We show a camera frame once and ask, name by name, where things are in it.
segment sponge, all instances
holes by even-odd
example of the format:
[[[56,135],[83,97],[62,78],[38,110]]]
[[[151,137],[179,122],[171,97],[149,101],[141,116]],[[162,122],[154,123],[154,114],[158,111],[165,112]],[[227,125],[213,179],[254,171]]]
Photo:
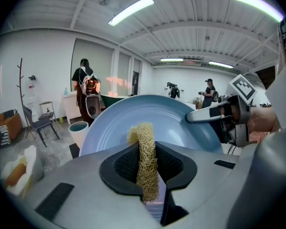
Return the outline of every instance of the sponge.
[[[132,126],[127,141],[128,143],[139,141],[140,159],[136,183],[143,190],[142,202],[144,204],[153,202],[159,196],[159,178],[152,123],[145,122]]]

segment chair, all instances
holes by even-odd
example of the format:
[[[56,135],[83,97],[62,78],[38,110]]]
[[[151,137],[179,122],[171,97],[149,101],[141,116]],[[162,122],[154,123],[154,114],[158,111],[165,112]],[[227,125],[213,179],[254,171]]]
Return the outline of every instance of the chair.
[[[53,126],[52,126],[52,122],[51,122],[51,119],[50,119],[50,118],[43,118],[43,119],[41,119],[41,120],[39,120],[39,121],[33,122],[33,121],[32,121],[32,110],[29,109],[29,108],[27,108],[27,107],[24,106],[24,105],[22,105],[22,108],[23,108],[24,116],[28,119],[28,121],[29,121],[29,123],[30,123],[30,125],[31,125],[31,129],[32,129],[33,131],[37,131],[37,133],[38,133],[40,139],[42,140],[42,142],[43,142],[43,144],[44,144],[45,146],[46,146],[46,144],[44,143],[44,140],[43,140],[43,137],[42,137],[42,135],[41,135],[40,130],[43,129],[44,127],[46,127],[46,126],[49,126],[49,125],[50,125],[51,128],[52,128],[52,130],[53,130],[53,132],[54,132],[55,135],[57,136],[57,138],[60,139],[59,136],[57,135],[55,129],[54,129]]]

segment fluorescent light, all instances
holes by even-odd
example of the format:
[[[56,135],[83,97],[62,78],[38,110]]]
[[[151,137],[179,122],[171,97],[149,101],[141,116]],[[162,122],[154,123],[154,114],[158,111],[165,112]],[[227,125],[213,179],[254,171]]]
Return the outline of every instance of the fluorescent light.
[[[229,69],[232,69],[232,68],[233,68],[233,66],[228,65],[228,64],[225,64],[225,63],[218,63],[218,62],[210,61],[209,64],[210,64],[210,65],[221,66],[221,67],[225,67],[225,68],[229,68]]]
[[[161,59],[161,62],[182,62],[183,59]]]
[[[152,4],[154,4],[153,0],[139,0],[116,15],[111,21],[108,22],[108,24],[115,26],[133,13],[136,13],[137,11],[144,9]]]
[[[268,3],[264,2],[263,0],[238,0],[244,3],[247,3],[253,7],[258,8],[259,10],[269,14],[273,17],[277,22],[281,22],[283,19],[283,15],[277,11],[275,8],[270,6]]]

